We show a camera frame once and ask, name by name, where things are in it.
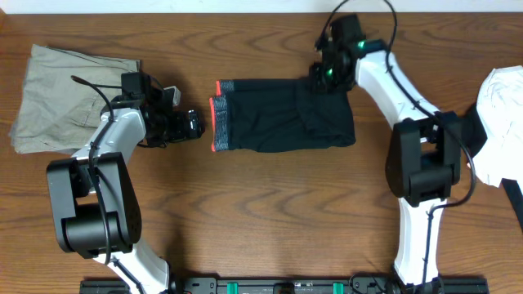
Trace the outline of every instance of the beige cloth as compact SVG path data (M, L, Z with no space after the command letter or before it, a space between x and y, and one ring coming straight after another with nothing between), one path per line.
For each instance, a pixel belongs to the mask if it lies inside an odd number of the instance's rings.
M93 84L120 86L121 74L136 72L139 67L139 60L86 56L33 45L22 105L10 134L16 152L72 153L82 148L100 124L105 102L70 76ZM101 91L109 100L121 94L119 89Z

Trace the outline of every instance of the black cloth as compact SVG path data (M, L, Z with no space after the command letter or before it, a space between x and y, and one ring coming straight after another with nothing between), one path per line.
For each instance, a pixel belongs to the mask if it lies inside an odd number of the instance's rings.
M219 81L211 99L215 151L284 152L355 143L345 92L315 94L306 78Z
M463 117L462 138L465 145L470 149L471 156L474 157L483 148L487 141L487 134L481 123L480 115L474 104ZM516 213L517 220L523 230L523 194L516 180L502 179L501 184L507 193L508 199Z

